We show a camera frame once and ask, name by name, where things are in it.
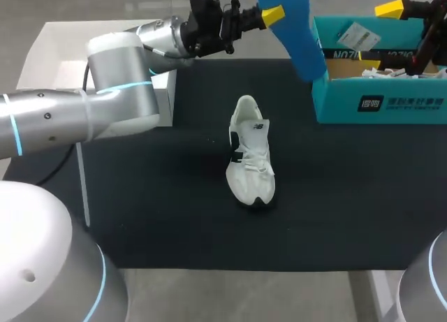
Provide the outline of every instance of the shoelace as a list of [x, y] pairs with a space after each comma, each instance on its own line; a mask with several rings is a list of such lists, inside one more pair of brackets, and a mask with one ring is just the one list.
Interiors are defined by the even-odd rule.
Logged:
[[259, 154], [243, 144], [240, 147], [243, 151], [241, 163], [245, 165], [247, 170], [256, 170], [261, 174], [274, 175], [273, 168], [267, 160], [268, 149], [264, 154]]

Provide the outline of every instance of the black shoe outsole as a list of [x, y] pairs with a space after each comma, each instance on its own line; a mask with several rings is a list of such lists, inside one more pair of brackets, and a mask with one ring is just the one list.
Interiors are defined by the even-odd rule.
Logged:
[[243, 203], [236, 197], [235, 200], [240, 207], [251, 211], [273, 210], [276, 207], [276, 194], [273, 196], [273, 199], [269, 203], [264, 203], [261, 198], [256, 198], [252, 205]]

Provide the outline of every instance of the white box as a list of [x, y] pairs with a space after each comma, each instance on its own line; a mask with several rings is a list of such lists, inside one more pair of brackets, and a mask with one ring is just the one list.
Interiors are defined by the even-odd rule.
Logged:
[[[85, 44], [90, 39], [153, 21], [155, 20], [45, 23], [28, 52], [17, 89], [81, 88], [87, 63]], [[159, 126], [173, 125], [176, 76], [177, 71], [171, 71], [152, 77], [160, 108]], [[93, 88], [93, 81], [89, 76], [87, 90]]]

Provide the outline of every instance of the cardboard box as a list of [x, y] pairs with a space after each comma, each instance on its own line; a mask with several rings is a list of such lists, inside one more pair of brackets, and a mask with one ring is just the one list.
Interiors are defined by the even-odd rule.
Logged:
[[[358, 53], [338, 43], [354, 23], [381, 40], [372, 51], [413, 55], [423, 21], [376, 17], [315, 17], [313, 34], [328, 70], [314, 81], [316, 118], [328, 124], [447, 124], [447, 80], [361, 78], [367, 65]], [[439, 69], [429, 65], [428, 73]]]
[[[81, 88], [87, 54], [85, 44], [92, 38], [136, 27], [154, 20], [109, 20], [95, 22], [46, 23], [24, 63], [17, 89]], [[177, 71], [152, 77], [160, 108], [159, 126], [172, 126]], [[87, 91], [94, 89], [91, 75]]]

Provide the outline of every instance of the teal box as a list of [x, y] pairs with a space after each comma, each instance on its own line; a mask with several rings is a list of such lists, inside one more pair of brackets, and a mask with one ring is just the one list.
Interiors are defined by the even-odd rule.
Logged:
[[[326, 124], [447, 124], [447, 79], [360, 78], [367, 65], [337, 41], [354, 23], [378, 34], [372, 51], [413, 55], [423, 21], [377, 17], [315, 17], [313, 35], [328, 70], [314, 81], [316, 118]], [[428, 73], [436, 73], [434, 65]]]

